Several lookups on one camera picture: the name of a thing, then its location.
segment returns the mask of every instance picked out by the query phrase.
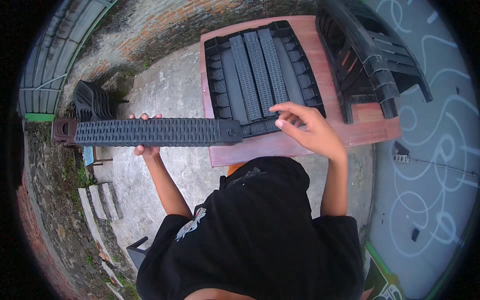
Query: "black plastic piece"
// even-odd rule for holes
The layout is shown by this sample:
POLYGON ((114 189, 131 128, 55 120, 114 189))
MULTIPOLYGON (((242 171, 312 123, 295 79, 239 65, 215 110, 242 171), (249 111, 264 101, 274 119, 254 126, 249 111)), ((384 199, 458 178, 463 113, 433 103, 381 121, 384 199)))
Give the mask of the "black plastic piece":
POLYGON ((417 241, 418 237, 419 237, 419 234, 420 234, 420 230, 418 229, 413 229, 413 232, 412 232, 412 241, 417 241))
POLYGON ((287 21, 217 36, 204 45, 214 116, 238 120, 243 138, 278 131, 277 114, 268 110, 276 103, 291 100, 326 117, 310 64, 287 21))
MULTIPOLYGON (((247 117, 247 111, 245 110, 245 104, 241 94, 240 82, 237 75, 237 69, 235 68, 232 50, 226 49, 222 51, 220 57, 222 60, 225 82, 227 85, 227 93, 218 95, 216 97, 216 107, 220 107, 222 105, 228 106, 230 118, 238 120, 240 125, 248 124, 249 121, 247 117)), ((222 114, 221 110, 219 109, 217 109, 217 113, 218 115, 222 114)))
POLYGON ((258 103, 257 92, 253 83, 253 75, 250 70, 247 52, 243 45, 241 36, 234 36, 230 38, 230 45, 233 53, 233 60, 237 68, 237 74, 240 80, 240 87, 247 108, 248 119, 250 121, 259 120, 262 118, 260 113, 260 104, 258 103))
POLYGON ((79 122, 80 146, 208 147, 242 141, 240 123, 221 119, 131 119, 79 122))
POLYGON ((245 37, 250 64, 252 65, 253 75, 255 76, 255 83, 257 84, 258 97, 262 104, 263 116, 272 117, 275 113, 268 110, 269 107, 273 106, 272 92, 270 90, 268 73, 265 67, 262 48, 260 47, 260 42, 257 38, 257 33, 247 32, 243 36, 245 37))
POLYGON ((80 122, 90 120, 113 120, 117 117, 118 105, 128 101, 111 103, 107 93, 95 83, 80 80, 73 91, 73 101, 80 122))
POLYGON ((303 105, 303 95, 301 93, 297 77, 295 75, 295 70, 293 69, 290 58, 288 57, 288 52, 283 46, 281 38, 274 38, 273 43, 275 45, 278 55, 280 69, 282 70, 283 78, 285 80, 285 87, 287 88, 288 98, 294 103, 303 105))
POLYGON ((378 102, 386 119, 398 116, 395 100, 415 84, 433 100, 414 55, 377 13, 358 0, 317 2, 315 23, 345 123, 353 123, 356 103, 378 102))
POLYGON ((140 266, 142 265, 142 262, 144 261, 145 256, 150 250, 150 247, 148 247, 145 250, 142 250, 142 249, 138 249, 138 246, 142 245, 147 240, 148 240, 148 237, 143 237, 140 240, 136 241, 135 243, 127 247, 127 253, 132 259, 132 262, 137 268, 137 270, 140 269, 140 266))
POLYGON ((287 91, 285 90, 282 71, 280 69, 280 63, 278 62, 278 56, 276 54, 272 35, 270 34, 270 29, 266 28, 259 30, 258 36, 260 37, 260 43, 268 66, 268 73, 270 74, 270 80, 272 81, 272 89, 276 103, 287 102, 287 91))

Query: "wooden table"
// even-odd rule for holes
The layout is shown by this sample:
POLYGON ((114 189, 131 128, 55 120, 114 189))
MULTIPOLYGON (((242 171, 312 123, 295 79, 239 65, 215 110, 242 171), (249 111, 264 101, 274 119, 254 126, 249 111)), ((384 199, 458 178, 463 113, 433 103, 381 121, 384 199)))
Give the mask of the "wooden table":
MULTIPOLYGON (((336 96, 332 73, 324 48, 315 28, 315 16, 285 16, 244 22, 206 33, 200 37, 200 73, 205 118, 214 118, 212 101, 208 88, 205 64, 205 41, 231 33, 267 25, 274 21, 287 20, 300 41, 317 81, 320 96, 324 103, 328 123, 336 130, 346 147, 372 144, 396 139, 402 135, 400 118, 385 120, 378 103, 352 105, 354 123, 343 121, 336 96)), ((244 139, 232 146, 212 146, 208 148, 212 167, 245 163, 261 156, 301 156, 311 154, 295 140, 283 132, 274 132, 244 139)))

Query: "brown stool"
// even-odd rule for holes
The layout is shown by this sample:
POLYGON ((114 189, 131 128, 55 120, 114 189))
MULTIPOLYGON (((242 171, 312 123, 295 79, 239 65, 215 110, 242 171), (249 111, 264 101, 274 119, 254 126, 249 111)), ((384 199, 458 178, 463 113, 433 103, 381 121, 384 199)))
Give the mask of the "brown stool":
POLYGON ((63 143, 64 146, 75 146, 75 132, 78 121, 75 118, 54 119, 50 136, 56 143, 63 143))

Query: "gray wall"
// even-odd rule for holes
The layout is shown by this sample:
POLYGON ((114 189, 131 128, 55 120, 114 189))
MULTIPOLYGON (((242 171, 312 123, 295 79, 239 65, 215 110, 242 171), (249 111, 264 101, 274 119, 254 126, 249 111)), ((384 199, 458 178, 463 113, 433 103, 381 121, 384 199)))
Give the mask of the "gray wall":
MULTIPOLYGON (((397 102, 403 137, 416 158, 479 173, 480 125, 472 82, 458 45, 426 0, 367 0, 415 54, 434 100, 418 87, 397 102)), ((408 298, 425 297, 462 245, 478 180, 411 161, 394 163, 394 141, 377 145, 369 240, 408 298), (420 230, 416 242, 414 228, 420 230)))

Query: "corrugated metal fence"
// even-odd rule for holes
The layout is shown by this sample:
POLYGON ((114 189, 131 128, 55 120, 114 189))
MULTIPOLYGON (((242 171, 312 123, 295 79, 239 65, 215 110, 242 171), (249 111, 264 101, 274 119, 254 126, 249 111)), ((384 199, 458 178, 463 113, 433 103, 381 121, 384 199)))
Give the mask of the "corrugated metal fence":
POLYGON ((21 77, 18 112, 53 114, 80 48, 117 0, 64 0, 35 42, 21 77))

